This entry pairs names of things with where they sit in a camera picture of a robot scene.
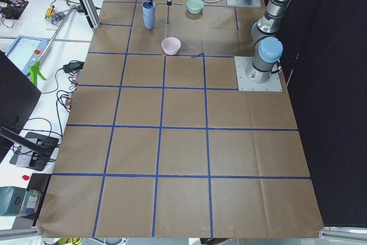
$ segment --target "yellow tool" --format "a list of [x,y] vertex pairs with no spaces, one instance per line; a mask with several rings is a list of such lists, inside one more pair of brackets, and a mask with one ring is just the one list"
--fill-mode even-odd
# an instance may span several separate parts
[[55,10],[55,6],[53,6],[53,5],[50,8],[48,8],[47,12],[45,14],[45,19],[50,18],[51,15],[53,14],[54,10]]

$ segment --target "green clamp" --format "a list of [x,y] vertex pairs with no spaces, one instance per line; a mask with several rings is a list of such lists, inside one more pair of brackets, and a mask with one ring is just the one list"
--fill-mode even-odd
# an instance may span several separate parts
[[46,80],[46,78],[40,72],[40,62],[36,61],[34,65],[29,67],[30,72],[30,81],[37,87],[37,76],[40,76],[42,80]]

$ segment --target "monitor stand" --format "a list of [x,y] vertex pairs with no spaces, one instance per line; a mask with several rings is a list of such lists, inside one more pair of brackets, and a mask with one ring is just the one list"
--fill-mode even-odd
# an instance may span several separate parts
[[[48,163],[47,159],[51,157],[55,147],[58,144],[58,139],[54,138],[54,137],[48,137],[47,135],[42,135],[42,134],[38,134],[38,133],[34,133],[34,132],[28,132],[25,135],[26,139],[31,139],[31,141],[36,140],[36,145],[44,148],[45,150],[42,151],[42,157],[39,158],[38,157],[38,153],[36,152],[31,152],[32,153],[32,158],[29,162],[29,165],[25,165],[22,166],[24,168],[29,168],[29,169],[34,169],[37,170],[39,172],[43,171],[46,167],[46,164]],[[18,148],[15,152],[16,153],[20,153],[20,152],[26,152],[24,150],[22,150],[21,148]],[[12,156],[12,158],[10,159],[10,163],[12,165],[17,165],[18,162],[18,158],[21,155],[19,154],[14,154]]]

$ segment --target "blue cup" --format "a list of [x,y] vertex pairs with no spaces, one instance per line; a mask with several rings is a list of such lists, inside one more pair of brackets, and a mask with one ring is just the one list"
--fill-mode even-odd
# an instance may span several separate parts
[[149,4],[149,1],[144,1],[143,4],[143,20],[144,26],[147,29],[153,29],[155,21],[155,3]]

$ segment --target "blue joint cap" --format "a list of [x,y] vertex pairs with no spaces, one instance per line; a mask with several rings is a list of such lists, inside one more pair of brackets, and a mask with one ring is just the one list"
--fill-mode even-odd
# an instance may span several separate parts
[[259,55],[267,63],[276,62],[283,53],[283,44],[276,37],[267,37],[259,44]]

